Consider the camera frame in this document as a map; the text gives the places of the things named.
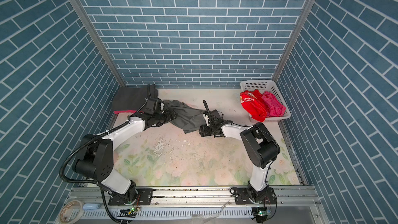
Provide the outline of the white plastic laundry basket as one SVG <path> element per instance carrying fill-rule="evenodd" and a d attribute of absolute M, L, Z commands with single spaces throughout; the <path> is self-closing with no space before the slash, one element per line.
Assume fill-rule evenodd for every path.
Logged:
<path fill-rule="evenodd" d="M 272 80 L 246 80 L 240 83 L 240 103 L 249 117 L 258 122 L 291 117 L 287 103 Z"/>

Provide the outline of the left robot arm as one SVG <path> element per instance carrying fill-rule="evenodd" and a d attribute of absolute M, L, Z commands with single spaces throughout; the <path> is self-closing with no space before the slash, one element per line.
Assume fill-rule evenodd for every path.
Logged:
<path fill-rule="evenodd" d="M 114 197 L 122 198 L 126 204 L 134 202 L 137 195 L 135 183 L 114 169 L 114 151 L 132 136 L 176 118 L 175 111 L 162 100 L 147 99 L 144 106 L 119 126 L 99 135 L 84 136 L 81 150 L 74 155 L 73 171 L 92 179 L 93 184 Z"/>

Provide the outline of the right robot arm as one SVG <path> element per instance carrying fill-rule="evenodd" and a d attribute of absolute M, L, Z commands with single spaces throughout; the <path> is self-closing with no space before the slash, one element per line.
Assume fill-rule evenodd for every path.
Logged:
<path fill-rule="evenodd" d="M 200 126 L 202 137 L 233 138 L 243 142 L 246 153 L 253 164 L 252 175 L 248 183 L 248 195 L 252 201 L 265 199 L 270 187 L 267 181 L 272 163 L 280 153 L 280 147 L 263 123 L 252 126 L 239 125 L 224 120 L 218 111 L 205 111 L 205 124 Z"/>

